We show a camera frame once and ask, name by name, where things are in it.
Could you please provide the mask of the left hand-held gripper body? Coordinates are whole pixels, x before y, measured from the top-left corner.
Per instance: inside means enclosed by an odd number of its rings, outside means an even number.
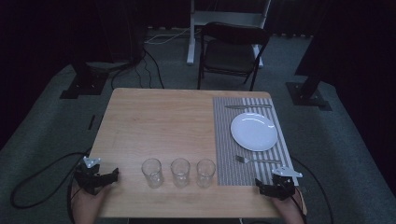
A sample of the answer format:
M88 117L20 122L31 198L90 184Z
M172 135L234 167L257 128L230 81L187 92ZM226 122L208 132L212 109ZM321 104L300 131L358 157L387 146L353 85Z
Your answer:
M75 171L74 177L78 185L86 192L88 192L88 188L106 185L103 177L99 174L100 162L100 158L91 159L84 156Z

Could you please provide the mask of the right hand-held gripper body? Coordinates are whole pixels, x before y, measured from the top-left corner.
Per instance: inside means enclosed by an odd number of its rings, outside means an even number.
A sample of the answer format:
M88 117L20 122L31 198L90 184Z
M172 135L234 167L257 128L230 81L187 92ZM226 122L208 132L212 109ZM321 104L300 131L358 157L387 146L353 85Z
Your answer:
M282 166L272 171L273 185L269 186L267 193L269 197L277 198L284 201L295 192L295 184L293 178L301 178L302 173L296 172L293 169Z

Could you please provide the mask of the metal fork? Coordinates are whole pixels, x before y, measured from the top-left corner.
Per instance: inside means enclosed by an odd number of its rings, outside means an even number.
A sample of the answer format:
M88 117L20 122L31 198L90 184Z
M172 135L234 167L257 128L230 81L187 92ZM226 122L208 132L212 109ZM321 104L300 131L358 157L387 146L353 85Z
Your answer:
M275 160L254 160L254 159L248 159L239 155L235 155L235 159L239 162L242 163L248 163L248 162L268 162L268 163L274 163L274 164L281 164L282 161L275 161Z

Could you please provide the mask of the clear drinking glass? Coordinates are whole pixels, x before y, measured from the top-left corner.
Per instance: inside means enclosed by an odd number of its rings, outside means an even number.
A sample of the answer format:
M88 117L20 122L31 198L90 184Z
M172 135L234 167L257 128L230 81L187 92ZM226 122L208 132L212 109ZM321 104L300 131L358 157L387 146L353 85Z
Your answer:
M154 158L145 160L141 170L151 188L156 189L163 183L162 164L159 160Z
M216 164L209 159L200 160L196 165L197 170L197 185L200 188L208 188L211 183L213 176L216 172Z
M171 163L173 182L176 187L184 188L189 184L190 169L190 163L183 158L177 158Z

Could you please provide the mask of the grey striped placemat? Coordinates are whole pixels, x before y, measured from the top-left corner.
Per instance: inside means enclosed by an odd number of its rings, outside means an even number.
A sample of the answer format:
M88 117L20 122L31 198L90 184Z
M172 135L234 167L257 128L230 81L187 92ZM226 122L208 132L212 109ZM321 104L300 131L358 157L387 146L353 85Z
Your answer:
M271 105L272 108L231 109L226 105ZM272 171L287 166L294 169L284 136L277 118L273 101L269 98L213 98L215 142L217 154L217 174L220 186L254 186L255 178L272 185ZM271 120L277 129L277 142L268 150L253 152L239 146L231 135L231 122L244 112L261 114ZM268 162L242 163L235 159L239 155L254 160L282 161L281 164Z

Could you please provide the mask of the white round plate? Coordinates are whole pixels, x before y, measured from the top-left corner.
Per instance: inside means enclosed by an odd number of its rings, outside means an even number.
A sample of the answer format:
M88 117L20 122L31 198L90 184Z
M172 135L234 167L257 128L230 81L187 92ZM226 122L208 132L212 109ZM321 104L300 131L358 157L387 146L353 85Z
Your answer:
M250 151L265 151L277 142L275 124L257 113L242 113L231 122L231 135L241 147Z

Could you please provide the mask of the metal table knife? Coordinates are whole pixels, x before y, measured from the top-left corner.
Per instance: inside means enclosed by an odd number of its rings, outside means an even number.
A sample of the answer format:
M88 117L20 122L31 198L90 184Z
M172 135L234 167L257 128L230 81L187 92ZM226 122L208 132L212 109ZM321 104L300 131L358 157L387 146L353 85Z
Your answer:
M272 108L271 105L226 105L224 106L226 108L231 108L231 109L247 109L247 108Z

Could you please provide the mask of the black folding chair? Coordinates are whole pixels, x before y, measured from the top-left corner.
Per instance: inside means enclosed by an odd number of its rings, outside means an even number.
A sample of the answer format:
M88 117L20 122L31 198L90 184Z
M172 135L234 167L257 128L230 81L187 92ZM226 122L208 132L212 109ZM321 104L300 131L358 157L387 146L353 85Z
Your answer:
M262 28L213 21L203 26L201 33L197 89L205 73L243 77L244 83L252 77L253 91L261 56L270 34Z

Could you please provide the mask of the black stand with base plate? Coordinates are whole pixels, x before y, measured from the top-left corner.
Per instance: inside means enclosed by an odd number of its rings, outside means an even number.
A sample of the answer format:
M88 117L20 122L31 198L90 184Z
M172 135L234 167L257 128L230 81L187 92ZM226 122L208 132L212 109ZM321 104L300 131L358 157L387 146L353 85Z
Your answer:
M295 72L297 76L306 76L305 82L286 83L294 105L316 106L322 111L332 110L329 102L323 99L318 90L327 68L327 59L326 48L314 37Z
M61 99L77 99L80 95L100 95L108 74L98 74L88 62L107 59L106 41L95 0L72 0L69 62L75 77Z

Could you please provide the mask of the white metal stand frame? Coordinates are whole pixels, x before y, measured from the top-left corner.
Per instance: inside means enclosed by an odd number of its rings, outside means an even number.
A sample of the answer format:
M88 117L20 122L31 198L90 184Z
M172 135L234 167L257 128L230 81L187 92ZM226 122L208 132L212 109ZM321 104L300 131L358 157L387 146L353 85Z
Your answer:
M195 0L190 0L190 39L187 53L187 65L194 64L195 57L195 27L203 26L212 21L230 24L246 25L263 28L266 23L272 0L265 0L261 13L202 11L195 8Z

